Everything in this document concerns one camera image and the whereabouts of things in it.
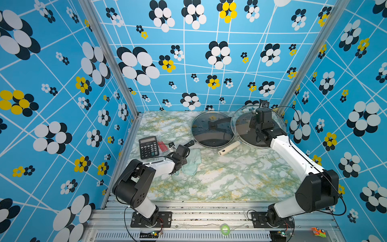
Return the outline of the light green cloth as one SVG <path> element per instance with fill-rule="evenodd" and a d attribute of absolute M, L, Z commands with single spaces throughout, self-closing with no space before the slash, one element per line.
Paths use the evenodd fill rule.
<path fill-rule="evenodd" d="M 191 149 L 189 156 L 186 158 L 187 164 L 183 165 L 181 171 L 185 175 L 194 176 L 202 163 L 200 149 Z"/>

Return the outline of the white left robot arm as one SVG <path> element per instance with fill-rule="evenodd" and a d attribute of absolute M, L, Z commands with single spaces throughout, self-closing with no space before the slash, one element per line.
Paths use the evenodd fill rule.
<path fill-rule="evenodd" d="M 158 218 L 158 207 L 148 198 L 148 192 L 154 178 L 172 175 L 187 164 L 190 147 L 194 141 L 178 148 L 163 157 L 163 160 L 153 163 L 143 163 L 133 159 L 113 186 L 112 193 L 120 203 L 128 205 L 150 224 Z"/>

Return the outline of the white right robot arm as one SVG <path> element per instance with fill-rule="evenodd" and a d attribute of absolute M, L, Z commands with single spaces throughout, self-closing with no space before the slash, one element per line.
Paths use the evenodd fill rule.
<path fill-rule="evenodd" d="M 343 197 L 338 191 L 338 174 L 305 156 L 273 120 L 272 114 L 269 108 L 257 108 L 250 127 L 255 129 L 257 141 L 280 154 L 301 181 L 294 196 L 268 207 L 268 223 L 275 226 L 288 217 L 336 205 Z"/>

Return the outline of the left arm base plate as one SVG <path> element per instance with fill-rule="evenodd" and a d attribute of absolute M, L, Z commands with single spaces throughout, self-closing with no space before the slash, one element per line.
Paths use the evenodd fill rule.
<path fill-rule="evenodd" d="M 161 211 L 154 213 L 150 218 L 146 218 L 138 212 L 132 213 L 130 227 L 132 228 L 170 228 L 172 222 L 172 212 Z"/>

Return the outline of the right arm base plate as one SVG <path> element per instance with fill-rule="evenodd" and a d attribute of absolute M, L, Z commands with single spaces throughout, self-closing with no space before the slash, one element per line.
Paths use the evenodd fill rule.
<path fill-rule="evenodd" d="M 294 219 L 292 219 L 291 217 L 288 217 L 288 218 L 277 217 L 271 211 L 269 212 L 253 211 L 250 214 L 250 220 L 252 221 L 254 228 L 283 229 L 283 230 L 294 228 Z"/>

